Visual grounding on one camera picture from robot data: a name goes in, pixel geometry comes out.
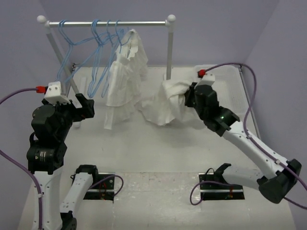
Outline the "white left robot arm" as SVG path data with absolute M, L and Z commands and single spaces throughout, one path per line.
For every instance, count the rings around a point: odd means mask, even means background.
M 27 152 L 28 170 L 37 180 L 38 202 L 35 203 L 34 230 L 74 230 L 76 213 L 89 188 L 99 185 L 100 177 L 95 165 L 80 165 L 74 175 L 71 188 L 60 202 L 59 187 L 67 151 L 65 139 L 74 122 L 94 117 L 94 100 L 83 94 L 75 95 L 80 108 L 72 101 L 42 106 L 32 113 L 30 148 Z

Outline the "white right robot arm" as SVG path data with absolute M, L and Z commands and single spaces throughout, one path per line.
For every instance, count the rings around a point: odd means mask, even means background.
M 299 161 L 279 155 L 250 133 L 235 113 L 219 105 L 217 93 L 210 85 L 192 83 L 185 93 L 185 106 L 194 108 L 209 130 L 235 145 L 258 167 L 248 170 L 224 163 L 210 180 L 201 181 L 199 185 L 253 188 L 274 204 L 285 199 L 299 179 L 302 168 Z

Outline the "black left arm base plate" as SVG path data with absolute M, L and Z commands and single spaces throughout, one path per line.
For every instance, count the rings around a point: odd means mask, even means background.
M 95 183 L 105 179 L 106 177 L 112 175 L 112 173 L 106 173 L 106 172 L 97 172 L 96 174 L 91 173 L 93 176 L 93 183 Z M 100 184 L 97 184 L 93 188 L 89 189 L 87 193 L 84 196 L 84 200 L 114 200 L 114 184 L 115 184 L 115 178 L 109 178 L 107 180 L 104 180 Z

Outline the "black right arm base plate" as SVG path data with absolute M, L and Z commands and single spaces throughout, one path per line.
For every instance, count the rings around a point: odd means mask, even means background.
M 214 181 L 222 183 L 206 183 L 200 185 L 201 198 L 203 200 L 244 200 L 244 190 L 241 185 L 229 186 L 220 177 L 215 177 L 215 170 L 209 168 L 206 172 L 199 173 L 199 182 Z

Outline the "white skirt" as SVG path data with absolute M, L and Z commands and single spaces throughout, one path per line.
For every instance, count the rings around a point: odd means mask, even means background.
M 145 120 L 158 126 L 165 126 L 173 120 L 194 123 L 198 120 L 198 115 L 193 108 L 185 106 L 185 93 L 195 81 L 197 80 L 191 76 L 163 80 L 158 91 L 141 100 L 137 108 Z

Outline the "blue wire hanger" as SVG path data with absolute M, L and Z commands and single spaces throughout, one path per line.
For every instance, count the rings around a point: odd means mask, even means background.
M 59 33 L 61 34 L 61 36 L 64 38 L 64 40 L 67 42 L 67 44 L 69 45 L 68 47 L 68 50 L 66 51 L 66 54 L 63 58 L 62 61 L 60 61 L 60 68 L 57 72 L 57 78 L 56 78 L 56 81 L 60 81 L 61 79 L 61 76 L 62 76 L 62 72 L 64 71 L 64 68 L 67 66 L 67 62 L 70 58 L 70 55 L 72 53 L 72 50 L 75 46 L 78 46 L 78 45 L 81 45 L 83 43 L 86 43 L 86 42 L 89 42 L 91 40 L 94 39 L 94 37 L 89 37 L 89 38 L 86 38 L 84 40 L 81 40 L 79 42 L 73 42 L 69 37 L 68 35 L 64 32 L 64 24 L 68 22 L 68 20 L 61 20 L 58 24 L 58 31 Z

